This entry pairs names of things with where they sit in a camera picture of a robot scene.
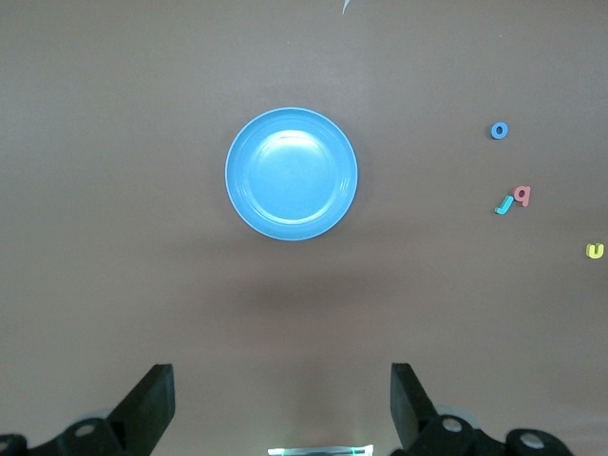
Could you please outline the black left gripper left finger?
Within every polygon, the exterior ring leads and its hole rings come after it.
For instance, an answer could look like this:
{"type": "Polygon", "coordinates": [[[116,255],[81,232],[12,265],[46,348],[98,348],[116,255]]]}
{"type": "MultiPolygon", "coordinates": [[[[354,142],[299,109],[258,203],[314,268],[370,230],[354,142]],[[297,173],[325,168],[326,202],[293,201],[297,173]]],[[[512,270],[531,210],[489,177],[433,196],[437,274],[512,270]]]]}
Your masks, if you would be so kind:
{"type": "Polygon", "coordinates": [[[174,369],[153,366],[105,418],[77,422],[29,455],[149,455],[175,415],[174,369]]]}

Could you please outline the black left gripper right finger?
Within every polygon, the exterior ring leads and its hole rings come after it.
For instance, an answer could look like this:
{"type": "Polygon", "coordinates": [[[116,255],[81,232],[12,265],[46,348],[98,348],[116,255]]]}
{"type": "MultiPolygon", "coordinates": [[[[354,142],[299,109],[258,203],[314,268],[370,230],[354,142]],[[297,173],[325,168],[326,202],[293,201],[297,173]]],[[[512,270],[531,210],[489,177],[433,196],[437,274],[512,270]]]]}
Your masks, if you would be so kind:
{"type": "Polygon", "coordinates": [[[441,413],[408,363],[390,371],[390,414],[401,447],[395,455],[526,456],[568,455],[570,449],[554,435],[532,428],[514,428],[500,442],[453,413],[441,413]]]}

